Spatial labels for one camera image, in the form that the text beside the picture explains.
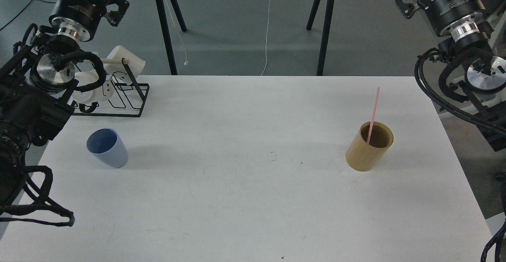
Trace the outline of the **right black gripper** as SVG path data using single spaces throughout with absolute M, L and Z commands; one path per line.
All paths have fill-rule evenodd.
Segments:
M 455 43 L 488 40 L 484 31 L 486 8 L 481 0 L 417 0 L 419 6 L 403 0 L 392 1 L 406 19 L 423 9 L 437 37 L 449 36 Z

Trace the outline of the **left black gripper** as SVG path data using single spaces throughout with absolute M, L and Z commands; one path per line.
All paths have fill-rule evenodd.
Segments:
M 109 5 L 116 5 L 117 10 L 107 11 Z M 94 38 L 101 18 L 117 27 L 129 5 L 126 0 L 57 0 L 49 24 L 58 33 L 67 34 L 77 42 L 87 42 Z

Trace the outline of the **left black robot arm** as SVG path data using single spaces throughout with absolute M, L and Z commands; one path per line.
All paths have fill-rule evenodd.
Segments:
M 1 67 L 0 194 L 2 222 L 34 222 L 57 227 L 74 224 L 73 212 L 49 197 L 53 172 L 29 166 L 28 149 L 52 141 L 74 107 L 74 92 L 89 92 L 106 82 L 103 62 L 79 43 L 94 38 L 100 20 L 118 26 L 126 0 L 58 0 L 49 26 L 31 24 Z

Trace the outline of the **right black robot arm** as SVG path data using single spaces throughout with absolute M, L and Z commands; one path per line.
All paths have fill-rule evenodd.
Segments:
M 414 76 L 441 109 L 475 125 L 494 151 L 505 149 L 505 59 L 493 51 L 493 28 L 481 0 L 392 0 L 403 17 L 421 10 L 444 37 L 419 55 Z

